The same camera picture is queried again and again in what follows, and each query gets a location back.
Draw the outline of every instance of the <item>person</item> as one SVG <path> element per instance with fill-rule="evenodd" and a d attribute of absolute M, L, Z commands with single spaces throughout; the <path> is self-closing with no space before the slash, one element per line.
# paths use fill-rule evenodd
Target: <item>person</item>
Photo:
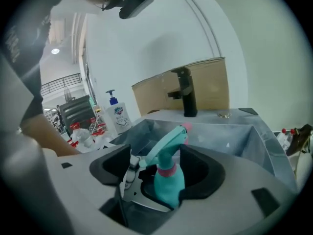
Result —
<path fill-rule="evenodd" d="M 79 152 L 70 146 L 43 115 L 39 61 L 50 30 L 50 11 L 61 0 L 25 0 L 6 25 L 1 50 L 7 61 L 34 95 L 20 127 L 24 135 L 58 156 Z M 108 0 L 88 0 L 105 3 Z"/>

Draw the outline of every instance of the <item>spray nozzle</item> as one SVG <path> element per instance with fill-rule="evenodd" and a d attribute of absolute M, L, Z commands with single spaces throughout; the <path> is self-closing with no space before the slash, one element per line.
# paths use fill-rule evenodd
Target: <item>spray nozzle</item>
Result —
<path fill-rule="evenodd" d="M 109 90 L 107 91 L 106 93 L 109 93 L 111 98 L 110 98 L 110 105 L 114 105 L 114 104 L 117 104 L 118 101 L 117 101 L 117 98 L 113 96 L 113 92 L 115 92 L 115 90 Z"/>

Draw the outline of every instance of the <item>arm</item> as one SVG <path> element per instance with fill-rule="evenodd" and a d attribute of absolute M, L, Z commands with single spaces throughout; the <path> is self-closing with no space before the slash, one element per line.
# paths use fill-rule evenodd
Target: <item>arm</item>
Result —
<path fill-rule="evenodd" d="M 24 120 L 21 129 L 23 134 L 35 139 L 41 147 L 54 150 L 57 156 L 80 154 L 60 136 L 43 114 Z"/>

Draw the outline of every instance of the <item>pink band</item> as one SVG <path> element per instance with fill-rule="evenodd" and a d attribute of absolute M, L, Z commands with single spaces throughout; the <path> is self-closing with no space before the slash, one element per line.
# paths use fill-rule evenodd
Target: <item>pink band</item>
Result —
<path fill-rule="evenodd" d="M 157 171 L 162 177 L 168 178 L 168 177 L 172 177 L 175 174 L 176 169 L 177 169 L 177 166 L 176 166 L 176 163 L 174 163 L 174 166 L 171 169 L 162 170 L 160 168 L 157 168 Z"/>

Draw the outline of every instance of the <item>ceiling light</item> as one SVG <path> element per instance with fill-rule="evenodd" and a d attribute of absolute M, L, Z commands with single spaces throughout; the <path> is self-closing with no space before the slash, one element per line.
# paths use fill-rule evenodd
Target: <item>ceiling light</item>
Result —
<path fill-rule="evenodd" d="M 58 54 L 59 52 L 60 52 L 59 49 L 53 49 L 53 50 L 51 51 L 52 54 Z"/>

